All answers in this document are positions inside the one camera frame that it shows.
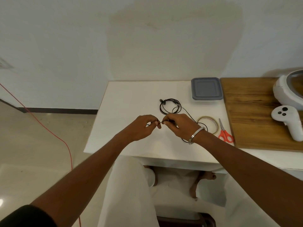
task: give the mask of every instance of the foot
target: foot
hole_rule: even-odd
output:
[[[154,167],[153,166],[144,166],[144,168],[151,169],[154,172],[155,177],[154,177],[154,185],[153,186],[156,186],[158,184],[158,176],[154,171]]]
[[[195,199],[197,198],[196,189],[197,189],[197,185],[201,179],[215,180],[216,178],[217,178],[217,176],[215,175],[215,173],[213,173],[211,171],[200,171],[197,179],[195,180],[195,182],[192,184],[191,188],[189,189],[190,196]]]

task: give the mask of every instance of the red scissors handle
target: red scissors handle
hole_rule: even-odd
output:
[[[233,136],[231,136],[229,133],[227,133],[226,130],[221,130],[221,133],[218,136],[218,138],[225,142],[228,142],[228,143],[232,143],[234,141]]]

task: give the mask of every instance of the wooden cutting board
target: wooden cutting board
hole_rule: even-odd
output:
[[[271,118],[280,106],[272,91],[277,78],[220,80],[236,147],[303,152],[303,142],[294,141],[288,127]],[[303,111],[299,114],[303,121]]]

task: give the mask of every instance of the red cable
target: red cable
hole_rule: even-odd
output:
[[[21,103],[21,102],[20,102],[12,93],[10,93],[9,90],[7,90],[1,83],[0,83],[0,85],[1,85],[1,87],[3,87],[4,90],[7,91],[15,100],[17,100],[17,101],[25,108],[25,110],[26,110],[28,113],[30,113],[30,114],[35,118],[35,120],[36,120],[38,123],[40,123],[41,126],[43,126],[46,130],[48,130],[53,136],[55,136],[56,138],[58,138],[59,140],[61,140],[62,142],[64,142],[64,144],[66,145],[66,147],[67,147],[67,149],[68,149],[68,152],[69,152],[69,156],[70,156],[70,160],[71,160],[71,169],[73,169],[73,161],[72,161],[72,159],[71,159],[71,151],[70,151],[68,145],[66,144],[66,142],[63,141],[62,139],[60,139],[60,138],[59,138],[58,136],[56,136],[54,133],[52,133],[49,129],[47,129],[47,128],[46,128],[46,127],[45,127],[45,126],[36,118],[36,116],[34,116],[34,114],[31,113],[31,112],[28,110],[28,108],[25,107],[25,106],[23,105],[23,103]]]

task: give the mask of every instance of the silver bracelet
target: silver bracelet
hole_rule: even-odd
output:
[[[193,133],[193,135],[190,137],[190,139],[188,141],[188,144],[189,145],[193,144],[193,142],[191,140],[195,137],[196,134],[198,134],[199,131],[204,130],[204,129],[205,129],[204,127],[201,127],[195,133]]]

